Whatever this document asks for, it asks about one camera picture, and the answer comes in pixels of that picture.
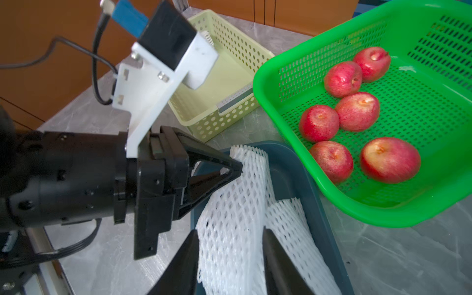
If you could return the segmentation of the netted apple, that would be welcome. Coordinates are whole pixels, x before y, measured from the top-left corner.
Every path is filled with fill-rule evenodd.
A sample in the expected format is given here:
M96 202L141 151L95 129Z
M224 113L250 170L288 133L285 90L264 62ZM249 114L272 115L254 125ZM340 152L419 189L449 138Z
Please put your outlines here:
M360 66L363 82L374 82L388 71L392 58L381 47L363 49L354 56L353 62Z
M336 105L340 128L349 132L369 129L379 118L379 100L367 92L346 96Z
M335 98L344 98L357 93L362 85L362 71L353 61L333 66L324 77L326 91Z
M351 153L337 142L318 142L309 149L309 152L334 184L348 179L354 169Z

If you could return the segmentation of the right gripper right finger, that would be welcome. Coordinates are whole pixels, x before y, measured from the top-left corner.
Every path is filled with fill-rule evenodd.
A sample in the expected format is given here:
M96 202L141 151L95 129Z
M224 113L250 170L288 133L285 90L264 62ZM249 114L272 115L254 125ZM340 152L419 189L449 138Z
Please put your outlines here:
M263 231L265 285L268 295L314 295L274 232Z

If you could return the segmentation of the white foam net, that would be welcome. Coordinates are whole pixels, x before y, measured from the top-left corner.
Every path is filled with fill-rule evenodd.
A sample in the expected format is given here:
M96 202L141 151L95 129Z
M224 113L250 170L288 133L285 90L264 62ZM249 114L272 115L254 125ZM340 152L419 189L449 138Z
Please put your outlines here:
M265 224L274 232L301 277L316 295L341 294L312 238L298 198L284 199L270 205Z
M197 281L208 295L265 295L263 229L275 202L268 154L236 145L230 156L242 174L214 192L197 224Z

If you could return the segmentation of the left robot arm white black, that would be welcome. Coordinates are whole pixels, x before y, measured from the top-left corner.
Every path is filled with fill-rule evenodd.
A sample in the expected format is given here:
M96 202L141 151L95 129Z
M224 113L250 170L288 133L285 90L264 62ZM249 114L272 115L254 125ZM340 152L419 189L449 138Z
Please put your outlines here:
M1 231L135 216L135 259L161 233L237 179L241 162L179 129L146 132L131 155L127 133L18 131L1 111Z

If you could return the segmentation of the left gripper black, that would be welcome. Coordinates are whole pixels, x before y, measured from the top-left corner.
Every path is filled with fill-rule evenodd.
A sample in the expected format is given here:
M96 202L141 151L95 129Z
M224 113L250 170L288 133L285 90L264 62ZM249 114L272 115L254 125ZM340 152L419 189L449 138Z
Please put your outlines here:
M113 218L120 224L128 212L134 213L136 260L155 255L159 235L168 232L173 221L237 179L243 170L241 162L169 126L147 134L136 159L119 159L122 162L114 182ZM199 161L219 164L228 171L190 177L189 160L193 165Z

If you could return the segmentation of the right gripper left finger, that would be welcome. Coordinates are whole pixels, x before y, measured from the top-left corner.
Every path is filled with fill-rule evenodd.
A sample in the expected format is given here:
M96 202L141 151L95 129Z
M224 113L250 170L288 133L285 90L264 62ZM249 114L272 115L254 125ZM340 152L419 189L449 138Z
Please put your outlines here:
M149 295L194 295L199 263L199 236L196 229L179 248Z

